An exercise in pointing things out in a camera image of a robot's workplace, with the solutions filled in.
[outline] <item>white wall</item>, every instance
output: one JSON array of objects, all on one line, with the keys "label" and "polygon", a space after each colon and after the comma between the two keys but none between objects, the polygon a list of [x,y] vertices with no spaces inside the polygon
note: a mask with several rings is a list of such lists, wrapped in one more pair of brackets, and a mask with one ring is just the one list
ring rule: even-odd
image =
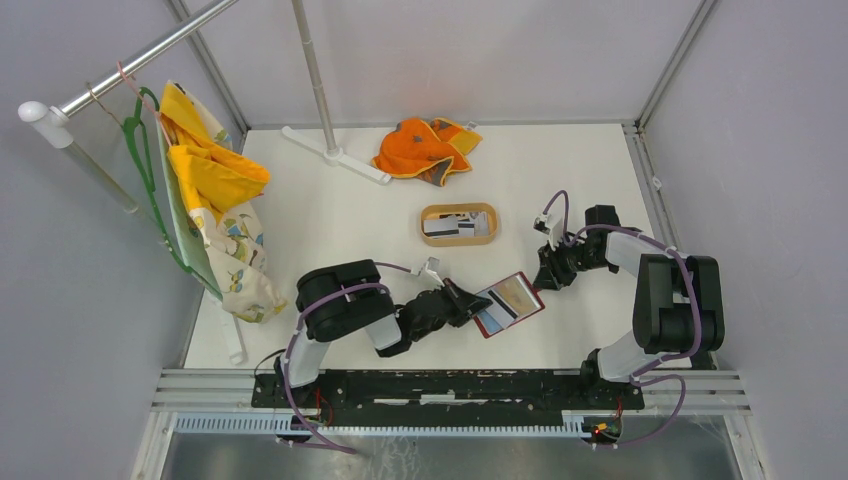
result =
[{"label": "white wall", "polygon": [[722,268],[727,338],[772,478],[845,478],[848,3],[725,1],[648,127],[687,251]]},{"label": "white wall", "polygon": [[[0,3],[0,478],[126,478],[185,341],[199,288],[16,113],[67,100],[172,25],[153,0]],[[224,112],[185,45],[138,75],[155,92],[171,77]],[[123,118],[131,97],[106,103]],[[92,106],[72,124],[142,200],[112,120]]]},{"label": "white wall", "polygon": [[[699,2],[304,3],[334,121],[394,124],[636,118]],[[318,122],[291,2],[239,2],[204,37],[250,123]]]}]

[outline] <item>white table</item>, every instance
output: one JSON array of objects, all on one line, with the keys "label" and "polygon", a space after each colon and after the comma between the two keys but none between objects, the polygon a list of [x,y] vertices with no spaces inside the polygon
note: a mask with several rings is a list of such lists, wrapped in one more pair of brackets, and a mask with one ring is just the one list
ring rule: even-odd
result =
[{"label": "white table", "polygon": [[[336,130],[345,151],[370,161],[390,128]],[[534,218],[559,189],[571,199],[570,230],[583,226],[583,212],[595,204],[615,205],[625,226],[651,231],[630,154],[620,125],[521,125],[478,127],[483,141],[469,155],[473,171],[451,176],[439,188],[417,179],[380,186],[285,140],[277,130],[251,131],[247,157],[271,172],[265,195],[253,206],[265,228],[271,278],[290,299],[280,315],[264,324],[241,322],[247,359],[262,357],[288,343],[295,324],[295,283],[320,267],[371,258],[418,267],[429,256],[441,260],[441,274],[476,292],[519,270],[533,279],[536,250],[544,237]],[[320,130],[304,133],[321,139]],[[500,231],[479,247],[435,248],[418,233],[427,205],[487,202],[495,207]],[[560,201],[553,207],[561,212]],[[395,303],[422,289],[423,278],[381,271]],[[377,356],[364,331],[330,347],[323,368],[332,369],[519,369],[577,368],[594,348],[630,330],[636,281],[625,272],[581,273],[560,292],[543,292],[546,309],[484,339],[474,322],[445,326],[390,359]],[[220,310],[204,300],[189,348],[186,368],[233,368],[219,325]],[[670,366],[688,367],[688,360]]]}]

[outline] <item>pink hanger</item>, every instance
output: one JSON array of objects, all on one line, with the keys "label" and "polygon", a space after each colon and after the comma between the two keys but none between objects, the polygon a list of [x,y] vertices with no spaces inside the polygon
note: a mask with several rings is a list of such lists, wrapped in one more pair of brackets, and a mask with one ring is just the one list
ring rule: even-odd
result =
[{"label": "pink hanger", "polygon": [[165,130],[165,125],[162,123],[162,115],[156,111],[147,100],[141,95],[141,92],[138,91],[138,88],[135,86],[130,77],[127,76],[126,72],[124,72],[124,67],[121,65],[121,62],[118,62],[118,73],[121,74],[121,77],[124,79],[124,83],[126,83],[135,93],[135,96],[141,99],[141,103],[144,104],[144,108],[150,110],[154,117],[156,117],[156,123],[159,124],[159,127],[162,129],[162,134],[165,135],[165,141],[168,143],[168,148],[173,147],[171,144],[171,137],[168,135],[168,131]]}]

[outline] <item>robotic hand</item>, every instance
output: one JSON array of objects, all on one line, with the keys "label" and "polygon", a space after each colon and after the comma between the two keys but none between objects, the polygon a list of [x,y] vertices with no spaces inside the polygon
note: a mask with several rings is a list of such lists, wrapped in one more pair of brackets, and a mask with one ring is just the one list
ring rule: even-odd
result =
[{"label": "robotic hand", "polygon": [[681,254],[636,229],[622,228],[610,205],[586,210],[586,227],[578,232],[586,232],[585,237],[564,231],[561,224],[549,225],[547,215],[540,215],[534,228],[549,235],[538,251],[540,267],[533,281],[538,289],[560,290],[579,272],[598,268],[624,269],[637,279],[633,330],[589,355],[581,374],[590,382],[629,383],[663,361],[721,346],[724,313],[715,259]]},{"label": "robotic hand", "polygon": [[406,352],[413,342],[445,324],[465,325],[492,305],[491,300],[466,292],[451,279],[442,280],[437,268],[438,260],[430,258],[418,275],[430,276],[439,288],[421,292],[403,306],[395,305],[391,295],[378,288],[365,288],[326,301],[328,296],[348,287],[378,285],[380,274],[372,260],[321,268],[304,275],[297,282],[298,311],[324,303],[306,316],[306,335],[297,336],[290,352],[290,386],[296,388],[314,382],[330,342],[360,328],[365,329],[379,356],[392,357]]}]

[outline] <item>black wire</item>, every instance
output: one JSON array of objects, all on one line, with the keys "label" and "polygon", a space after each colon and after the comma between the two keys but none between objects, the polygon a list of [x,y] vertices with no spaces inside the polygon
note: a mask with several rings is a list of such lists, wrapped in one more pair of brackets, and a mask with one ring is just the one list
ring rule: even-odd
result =
[{"label": "black wire", "polygon": [[256,380],[257,382],[259,382],[259,384],[260,384],[260,386],[261,386],[262,388],[265,388],[265,385],[263,385],[263,384],[262,384],[262,381],[261,381],[261,380],[259,380],[259,378],[256,376],[256,371],[257,371],[257,370],[259,370],[259,366],[260,366],[260,365],[262,365],[263,363],[265,363],[266,361],[270,360],[270,359],[271,359],[272,357],[274,357],[275,355],[282,355],[282,354],[283,354],[283,353],[285,353],[285,352],[286,352],[286,349],[285,349],[285,348],[281,348],[281,349],[279,349],[279,350],[275,351],[274,353],[268,354],[268,356],[267,356],[267,357],[265,357],[265,358],[263,358],[262,360],[260,360],[260,361],[259,361],[259,363],[257,363],[257,364],[256,364],[256,367],[254,367],[254,368],[253,368],[253,379],[254,379],[254,380]]}]

